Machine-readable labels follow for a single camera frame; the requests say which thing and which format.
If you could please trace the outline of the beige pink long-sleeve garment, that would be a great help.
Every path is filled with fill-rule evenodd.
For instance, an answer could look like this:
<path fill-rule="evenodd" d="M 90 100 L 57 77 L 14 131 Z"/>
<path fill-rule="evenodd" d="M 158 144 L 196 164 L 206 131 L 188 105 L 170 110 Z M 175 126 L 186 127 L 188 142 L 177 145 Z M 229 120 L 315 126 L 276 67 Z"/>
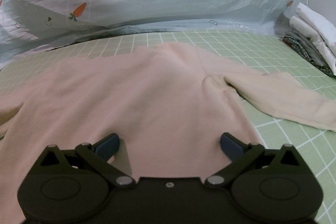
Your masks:
<path fill-rule="evenodd" d="M 1 223 L 25 217 L 17 191 L 43 149 L 110 133 L 133 178 L 201 177 L 229 164 L 228 132 L 257 142 L 241 100 L 276 118 L 335 130 L 335 102 L 286 72 L 263 73 L 184 43 L 57 63 L 1 98 Z"/>

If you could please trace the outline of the dark plaid folded clothes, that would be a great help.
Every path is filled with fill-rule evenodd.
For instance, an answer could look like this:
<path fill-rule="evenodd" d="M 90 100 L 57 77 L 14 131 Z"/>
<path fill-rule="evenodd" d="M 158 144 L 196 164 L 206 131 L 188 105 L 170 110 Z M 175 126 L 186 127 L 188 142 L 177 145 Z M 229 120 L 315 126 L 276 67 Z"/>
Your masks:
<path fill-rule="evenodd" d="M 327 76 L 334 76 L 324 57 L 319 53 L 313 43 L 298 31 L 289 31 L 282 41 L 297 52 L 303 59 L 311 63 L 314 67 L 325 73 Z"/>

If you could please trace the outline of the white folded clothes stack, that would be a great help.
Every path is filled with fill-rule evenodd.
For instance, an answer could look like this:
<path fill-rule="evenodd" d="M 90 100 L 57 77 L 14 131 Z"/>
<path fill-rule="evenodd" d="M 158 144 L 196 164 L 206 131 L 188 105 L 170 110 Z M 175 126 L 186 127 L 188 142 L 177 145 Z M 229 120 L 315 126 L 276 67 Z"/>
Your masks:
<path fill-rule="evenodd" d="M 312 43 L 335 76 L 335 26 L 301 2 L 289 24 Z"/>

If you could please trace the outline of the green grid cutting mat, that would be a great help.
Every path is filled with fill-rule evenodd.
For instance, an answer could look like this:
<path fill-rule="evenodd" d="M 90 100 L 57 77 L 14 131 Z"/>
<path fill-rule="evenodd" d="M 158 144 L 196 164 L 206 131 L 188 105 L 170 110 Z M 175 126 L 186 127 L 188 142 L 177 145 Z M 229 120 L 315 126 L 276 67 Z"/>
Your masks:
<path fill-rule="evenodd" d="M 276 36 L 232 30 L 124 35 L 37 53 L 1 70 L 1 95 L 9 94 L 52 64 L 73 56 L 95 58 L 127 54 L 137 47 L 154 47 L 164 42 L 192 44 L 264 73 L 289 72 L 305 87 L 335 98 L 335 79 L 316 69 Z M 323 187 L 324 200 L 317 221 L 335 223 L 335 133 L 270 117 L 248 102 L 243 106 L 265 147 L 278 148 L 290 143 L 299 150 Z"/>

